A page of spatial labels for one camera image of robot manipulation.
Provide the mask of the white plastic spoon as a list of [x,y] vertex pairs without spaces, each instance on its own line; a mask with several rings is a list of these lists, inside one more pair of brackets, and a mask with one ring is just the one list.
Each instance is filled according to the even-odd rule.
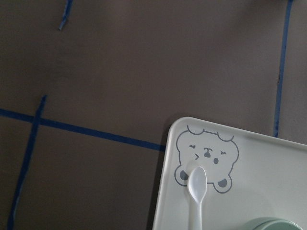
[[192,216],[190,218],[190,229],[202,229],[202,202],[207,193],[206,171],[201,166],[192,170],[188,179],[188,192],[192,200]]

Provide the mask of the green bowl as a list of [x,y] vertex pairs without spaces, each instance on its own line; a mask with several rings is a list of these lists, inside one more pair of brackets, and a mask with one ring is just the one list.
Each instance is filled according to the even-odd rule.
[[243,230],[302,230],[296,223],[277,218],[257,218],[249,221],[243,227]]

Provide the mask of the cream bear tray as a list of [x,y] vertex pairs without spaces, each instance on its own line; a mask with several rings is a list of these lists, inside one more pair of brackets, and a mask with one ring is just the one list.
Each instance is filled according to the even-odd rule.
[[261,217],[290,220],[306,229],[306,145],[184,117],[168,133],[155,230],[190,227],[187,181],[198,166],[208,182],[203,229],[237,230]]

